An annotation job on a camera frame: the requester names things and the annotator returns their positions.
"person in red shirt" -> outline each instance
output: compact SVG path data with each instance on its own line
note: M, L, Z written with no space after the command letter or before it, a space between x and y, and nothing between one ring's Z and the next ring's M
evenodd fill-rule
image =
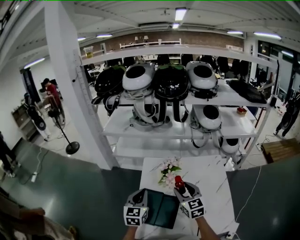
M58 92L56 90L56 86L50 82L49 78L45 78L43 81L43 84L47 88L48 95L52 95L54 97L56 105L63 117L63 123L64 123L65 122L65 112L62 107L60 96L58 95Z

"red bottle cap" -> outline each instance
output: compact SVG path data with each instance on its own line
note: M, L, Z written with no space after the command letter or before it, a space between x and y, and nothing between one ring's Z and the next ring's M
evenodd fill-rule
M180 176L176 176L176 177L175 177L175 182L182 182L181 177L180 177Z

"dark green tray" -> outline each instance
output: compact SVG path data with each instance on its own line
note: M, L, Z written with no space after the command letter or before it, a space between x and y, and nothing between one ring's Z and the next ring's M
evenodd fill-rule
M147 191L149 212L145 223L173 229L179 208L177 197L150 189Z

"fluorescent light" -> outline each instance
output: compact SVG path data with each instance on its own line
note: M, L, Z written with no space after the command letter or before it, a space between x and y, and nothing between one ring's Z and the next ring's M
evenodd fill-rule
M175 21L181 21L187 12L186 8L176 8Z
M103 34L97 36L97 38L109 38L109 37L112 37L112 34Z
M286 52L286 51L281 51L281 52L282 52L282 54L284 54L285 56L289 56L289 57L291 57L291 58L294 57L294 55L293 55L292 53L290 53L290 52Z
M275 38L275 39L281 40L281 37L279 35L272 34L272 33L255 32L254 35L257 35L257 36L260 36L260 37Z
M179 23L173 23L173 29L177 29L179 27Z
M241 31L228 31L228 34L243 34Z
M45 58L41 58L41 59L36 60L36 61L34 61L34 62L30 63L30 64L27 64L27 65L24 67L24 69L30 68L31 66L36 65L37 63L42 62L42 61L44 61L44 60L45 60Z

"white pillar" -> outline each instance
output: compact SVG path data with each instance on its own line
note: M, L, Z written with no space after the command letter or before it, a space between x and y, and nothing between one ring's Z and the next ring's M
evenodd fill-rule
M90 103L85 74L76 70L80 56L76 28L70 18L73 2L45 2L45 30L51 63L72 122L94 163L100 168L119 166L102 135L98 115Z
M257 57L258 53L258 40L253 37L248 37L244 40L244 52L251 54L252 47L252 56ZM250 70L250 79L255 79L257 63L252 62Z

